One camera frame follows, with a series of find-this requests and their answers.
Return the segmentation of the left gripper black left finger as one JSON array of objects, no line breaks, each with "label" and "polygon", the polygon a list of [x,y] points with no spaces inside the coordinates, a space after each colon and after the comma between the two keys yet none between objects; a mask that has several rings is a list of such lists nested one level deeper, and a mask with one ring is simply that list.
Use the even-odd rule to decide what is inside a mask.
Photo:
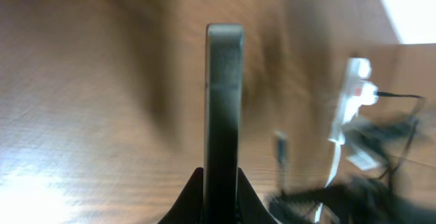
[{"label": "left gripper black left finger", "polygon": [[198,224],[202,215],[204,169],[197,167],[158,224]]}]

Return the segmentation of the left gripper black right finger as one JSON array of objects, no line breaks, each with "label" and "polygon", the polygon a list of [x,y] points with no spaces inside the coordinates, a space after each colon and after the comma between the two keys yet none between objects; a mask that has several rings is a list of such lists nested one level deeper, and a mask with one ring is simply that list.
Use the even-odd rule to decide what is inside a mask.
[{"label": "left gripper black right finger", "polygon": [[277,224],[265,209],[241,168],[238,168],[237,199],[242,224]]}]

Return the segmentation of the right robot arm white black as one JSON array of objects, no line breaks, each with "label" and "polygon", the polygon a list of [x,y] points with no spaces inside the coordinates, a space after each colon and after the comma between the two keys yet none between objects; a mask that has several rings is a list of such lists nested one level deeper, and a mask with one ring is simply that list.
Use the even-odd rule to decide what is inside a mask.
[{"label": "right robot arm white black", "polygon": [[346,144],[363,146],[381,157],[384,173],[377,178],[355,176],[349,182],[326,188],[281,192],[270,199],[268,210],[282,223],[310,223],[307,217],[292,209],[304,204],[328,207],[334,215],[333,223],[434,223],[435,209],[417,206],[396,194],[403,161],[393,164],[382,146],[390,140],[407,138],[405,150],[409,150],[419,124],[420,119],[412,117],[375,125],[369,121],[344,125]]}]

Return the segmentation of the Samsung Galaxy smartphone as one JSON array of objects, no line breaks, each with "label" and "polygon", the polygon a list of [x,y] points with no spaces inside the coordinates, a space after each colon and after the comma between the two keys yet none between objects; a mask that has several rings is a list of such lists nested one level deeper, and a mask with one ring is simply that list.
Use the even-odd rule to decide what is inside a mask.
[{"label": "Samsung Galaxy smartphone", "polygon": [[243,26],[209,24],[206,28],[205,223],[236,222],[243,66]]}]

